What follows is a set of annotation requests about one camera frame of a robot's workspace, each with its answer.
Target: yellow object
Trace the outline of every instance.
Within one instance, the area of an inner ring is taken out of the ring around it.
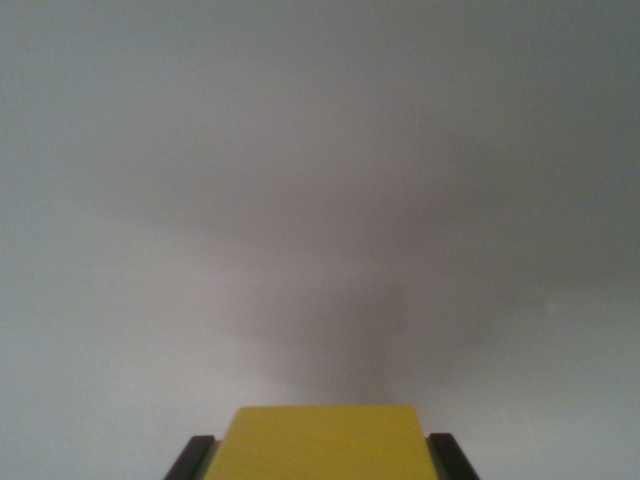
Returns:
[[[409,406],[238,410],[204,480],[437,480]]]

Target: wall surface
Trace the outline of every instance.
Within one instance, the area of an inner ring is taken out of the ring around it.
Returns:
[[[640,4],[0,6],[0,478],[410,403],[640,470]]]

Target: black support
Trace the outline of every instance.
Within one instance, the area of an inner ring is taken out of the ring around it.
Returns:
[[[471,463],[450,433],[432,433],[427,446],[441,478],[447,480],[480,480]]]
[[[213,435],[191,437],[164,480],[191,480],[207,452],[214,447]]]

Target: yellow block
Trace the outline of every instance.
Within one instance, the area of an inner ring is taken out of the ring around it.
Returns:
[[[408,406],[238,410],[205,480],[437,480]]]

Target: black edge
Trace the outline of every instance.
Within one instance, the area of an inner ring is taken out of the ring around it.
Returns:
[[[450,433],[432,433],[427,438],[427,446],[431,455],[435,457],[436,469],[440,463],[449,480],[480,480],[460,445]]]
[[[164,480],[191,480],[198,470],[200,462],[215,441],[213,435],[191,437]]]

